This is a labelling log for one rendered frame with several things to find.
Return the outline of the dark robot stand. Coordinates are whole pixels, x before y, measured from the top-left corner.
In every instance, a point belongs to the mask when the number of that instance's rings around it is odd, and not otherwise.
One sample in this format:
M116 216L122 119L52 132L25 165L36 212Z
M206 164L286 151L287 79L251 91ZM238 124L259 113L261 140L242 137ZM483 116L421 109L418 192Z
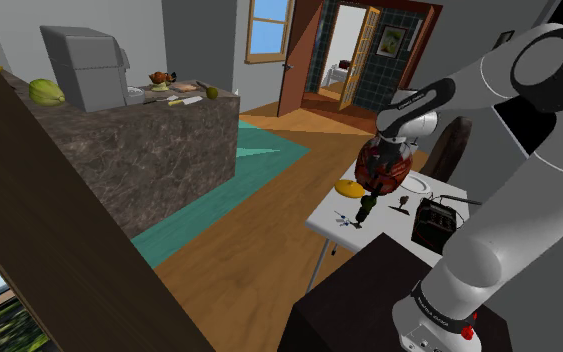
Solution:
M408 352L394 303L430 266L383 233L292 307L277 352ZM412 352L443 352L416 347Z

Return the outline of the small dark wall frame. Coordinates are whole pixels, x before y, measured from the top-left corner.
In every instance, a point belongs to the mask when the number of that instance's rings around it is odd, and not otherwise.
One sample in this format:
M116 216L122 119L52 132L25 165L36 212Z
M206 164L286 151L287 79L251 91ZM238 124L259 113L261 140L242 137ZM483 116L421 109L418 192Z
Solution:
M503 45L504 43L508 42L513 37L513 35L514 35L514 30L510 30L510 31L506 31L506 32L501 33L498 36L498 38L497 38L497 40L496 40L496 42L493 46L493 49L496 49L499 46Z

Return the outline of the framed wall picture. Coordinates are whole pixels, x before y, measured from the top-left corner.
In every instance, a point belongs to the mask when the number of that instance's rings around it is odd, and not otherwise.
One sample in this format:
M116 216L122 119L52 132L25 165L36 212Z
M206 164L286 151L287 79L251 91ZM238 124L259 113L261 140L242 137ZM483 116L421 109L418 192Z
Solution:
M401 27L385 26L375 54L387 58L396 58L401 49L407 30Z

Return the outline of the marble kitchen island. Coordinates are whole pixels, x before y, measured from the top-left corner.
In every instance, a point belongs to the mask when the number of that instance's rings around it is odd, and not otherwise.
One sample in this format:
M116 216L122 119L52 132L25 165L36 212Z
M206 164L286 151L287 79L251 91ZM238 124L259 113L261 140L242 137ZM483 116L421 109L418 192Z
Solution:
M133 88L117 40L86 27L39 28L55 81L55 107L34 103L28 84L5 78L128 238L235 174L239 96Z

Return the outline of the wooden framed window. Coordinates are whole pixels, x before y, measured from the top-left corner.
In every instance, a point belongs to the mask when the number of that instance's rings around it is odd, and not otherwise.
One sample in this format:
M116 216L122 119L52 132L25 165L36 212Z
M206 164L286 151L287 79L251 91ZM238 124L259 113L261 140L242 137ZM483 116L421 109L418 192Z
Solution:
M293 5L294 0L250 0L246 64L285 59Z

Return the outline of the white plate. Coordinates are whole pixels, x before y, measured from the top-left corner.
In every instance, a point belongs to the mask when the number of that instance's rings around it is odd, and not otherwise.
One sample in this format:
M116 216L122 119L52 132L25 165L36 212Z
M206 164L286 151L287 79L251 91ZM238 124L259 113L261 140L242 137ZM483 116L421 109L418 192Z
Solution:
M405 177L401 187L416 194L428 194L431 192L431 187L425 180L412 174Z

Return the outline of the black box appliance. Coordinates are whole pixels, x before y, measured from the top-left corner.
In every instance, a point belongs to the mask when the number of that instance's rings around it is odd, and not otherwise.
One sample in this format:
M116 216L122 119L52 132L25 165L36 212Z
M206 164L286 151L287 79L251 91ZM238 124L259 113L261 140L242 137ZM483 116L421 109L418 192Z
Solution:
M447 241L465 219L452 206L443 203L443 197L422 198L416 210L411 240L439 255Z

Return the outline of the brown door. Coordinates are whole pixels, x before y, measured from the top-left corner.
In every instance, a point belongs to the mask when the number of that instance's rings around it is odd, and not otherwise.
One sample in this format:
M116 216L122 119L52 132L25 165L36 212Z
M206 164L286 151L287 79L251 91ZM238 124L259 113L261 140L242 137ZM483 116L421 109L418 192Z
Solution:
M277 116L301 107L324 0L295 0Z

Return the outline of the yellow lattice door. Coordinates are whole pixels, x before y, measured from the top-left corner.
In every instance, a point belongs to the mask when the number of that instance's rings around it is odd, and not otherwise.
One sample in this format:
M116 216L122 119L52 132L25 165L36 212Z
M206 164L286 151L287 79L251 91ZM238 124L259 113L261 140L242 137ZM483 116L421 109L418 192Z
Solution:
M380 13L381 11L375 7L367 8L340 96L339 110L346 109L353 102L359 85L360 76L367 60L375 28L378 24Z

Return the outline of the teal rug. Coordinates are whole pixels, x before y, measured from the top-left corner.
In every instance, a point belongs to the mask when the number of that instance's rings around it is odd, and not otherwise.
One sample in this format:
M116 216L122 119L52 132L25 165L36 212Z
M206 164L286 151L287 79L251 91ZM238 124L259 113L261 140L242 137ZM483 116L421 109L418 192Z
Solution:
M133 245L147 264L158 266L308 152L241 121L234 176L136 236Z

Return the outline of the green bottle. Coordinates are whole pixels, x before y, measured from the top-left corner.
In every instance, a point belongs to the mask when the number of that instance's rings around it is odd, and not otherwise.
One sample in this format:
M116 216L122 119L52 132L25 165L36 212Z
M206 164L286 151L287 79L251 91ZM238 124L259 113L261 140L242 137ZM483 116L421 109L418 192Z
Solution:
M372 208L377 204L377 195L364 195L361 198L361 206L355 216L355 222L353 226L357 229L362 227L362 223L366 220L367 216L370 214Z

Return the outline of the white table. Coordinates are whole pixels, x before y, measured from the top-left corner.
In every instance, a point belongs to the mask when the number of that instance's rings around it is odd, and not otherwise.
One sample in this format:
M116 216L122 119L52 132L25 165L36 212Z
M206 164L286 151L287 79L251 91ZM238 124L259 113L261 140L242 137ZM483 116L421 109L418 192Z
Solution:
M379 197L376 206L362 223L362 227L357 229L352 223L360 208L360 200L344 197L331 190L307 218L305 226L325 237L327 242L334 242L353 253L359 252L380 234L385 233L426 264L434 266L441 256L411 240L414 217L420 201L422 198L432 199L442 196L444 204L455 208L467 220L469 218L469 205L465 202L467 192L415 171L409 174L425 180L430 185L431 192L416 194L400 186L394 192ZM408 202L403 206L409 211L409 215L391 209L391 206L399 205L401 196L409 197ZM341 226L337 222L339 216L336 212L345 215L351 224Z

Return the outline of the red round vase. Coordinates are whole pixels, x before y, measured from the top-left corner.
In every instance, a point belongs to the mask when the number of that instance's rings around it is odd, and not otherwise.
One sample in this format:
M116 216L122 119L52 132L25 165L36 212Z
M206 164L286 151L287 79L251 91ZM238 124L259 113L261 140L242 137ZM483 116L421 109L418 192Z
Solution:
M381 167L380 174L372 176L372 162L377 154L379 137L368 140L361 148L355 163L356 181L369 192L379 190L380 195L386 195L395 191L411 170L413 153L410 145L403 142L401 145L401 157L394 165L389 174L384 174Z

